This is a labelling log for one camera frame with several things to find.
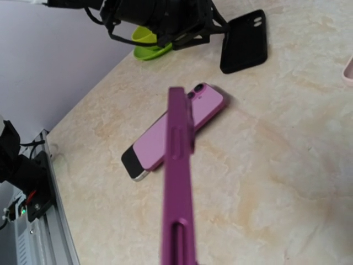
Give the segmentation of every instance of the marble countertop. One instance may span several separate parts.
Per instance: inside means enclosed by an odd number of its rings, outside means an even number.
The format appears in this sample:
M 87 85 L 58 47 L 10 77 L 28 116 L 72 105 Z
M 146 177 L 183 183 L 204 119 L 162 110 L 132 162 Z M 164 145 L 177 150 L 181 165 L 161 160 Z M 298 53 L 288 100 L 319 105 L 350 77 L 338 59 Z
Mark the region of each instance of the marble countertop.
M 234 1 L 262 8 L 269 58 L 231 75 L 223 36 L 140 62 L 130 54 L 48 136 L 81 264 L 159 264 L 163 170 L 135 183 L 122 153 L 165 111 L 169 86 L 215 84 L 230 106 L 197 137 L 199 264 L 353 264 L 353 1 Z

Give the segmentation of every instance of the dual camera module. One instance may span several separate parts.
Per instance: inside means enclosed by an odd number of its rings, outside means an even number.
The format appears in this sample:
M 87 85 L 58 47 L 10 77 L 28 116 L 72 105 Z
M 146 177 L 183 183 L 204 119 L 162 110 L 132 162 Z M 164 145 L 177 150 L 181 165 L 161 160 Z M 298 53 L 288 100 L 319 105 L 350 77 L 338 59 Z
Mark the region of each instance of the dual camera module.
M 204 88 L 204 84 L 198 84 L 195 88 L 194 91 L 195 92 L 199 92 Z M 191 91 L 188 93 L 188 98 L 193 98 L 195 96 L 195 92 Z

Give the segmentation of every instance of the black bracket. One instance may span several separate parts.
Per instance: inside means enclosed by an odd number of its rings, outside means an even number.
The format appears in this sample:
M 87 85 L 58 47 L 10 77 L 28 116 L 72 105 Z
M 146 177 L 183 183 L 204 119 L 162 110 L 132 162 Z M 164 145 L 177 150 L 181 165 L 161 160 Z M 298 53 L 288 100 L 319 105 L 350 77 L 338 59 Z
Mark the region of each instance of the black bracket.
M 218 12 L 215 4 L 211 0 L 203 1 L 207 3 L 204 9 L 203 19 L 192 26 L 182 31 L 178 36 L 172 36 L 173 50 L 181 50 L 187 47 L 192 47 L 210 42 L 210 35 L 224 34 L 230 30 L 228 23 Z
M 56 202 L 54 184 L 50 174 L 50 159 L 48 154 L 41 151 L 32 161 L 45 169 L 46 174 L 37 183 L 36 193 L 30 198 L 30 202 L 27 205 L 27 216 L 28 221 L 30 222 L 44 215 L 50 206 Z

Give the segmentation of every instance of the white wall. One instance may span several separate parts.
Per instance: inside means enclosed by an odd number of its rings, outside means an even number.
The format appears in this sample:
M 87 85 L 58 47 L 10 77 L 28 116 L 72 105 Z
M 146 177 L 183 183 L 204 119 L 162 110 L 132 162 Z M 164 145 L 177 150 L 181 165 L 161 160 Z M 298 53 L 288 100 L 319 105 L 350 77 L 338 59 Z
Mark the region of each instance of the white wall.
M 117 33 L 130 37 L 135 26 Z M 84 10 L 0 1 L 0 113 L 22 142 L 51 130 L 131 50 Z

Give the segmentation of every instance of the pink smartphone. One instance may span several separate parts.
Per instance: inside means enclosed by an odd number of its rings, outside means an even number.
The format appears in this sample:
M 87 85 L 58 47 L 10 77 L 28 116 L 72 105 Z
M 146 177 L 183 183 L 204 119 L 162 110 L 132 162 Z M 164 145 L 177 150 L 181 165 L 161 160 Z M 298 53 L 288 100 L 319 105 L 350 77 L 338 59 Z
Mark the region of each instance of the pink smartphone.
M 206 83 L 198 84 L 188 93 L 188 98 L 191 100 L 195 131 L 227 105 L 224 95 Z M 163 162 L 166 126 L 167 116 L 164 113 L 122 154 L 121 161 L 134 181 L 142 180 Z
M 171 87 L 164 155 L 161 265 L 197 265 L 190 174 L 195 137 L 191 113 L 184 89 Z

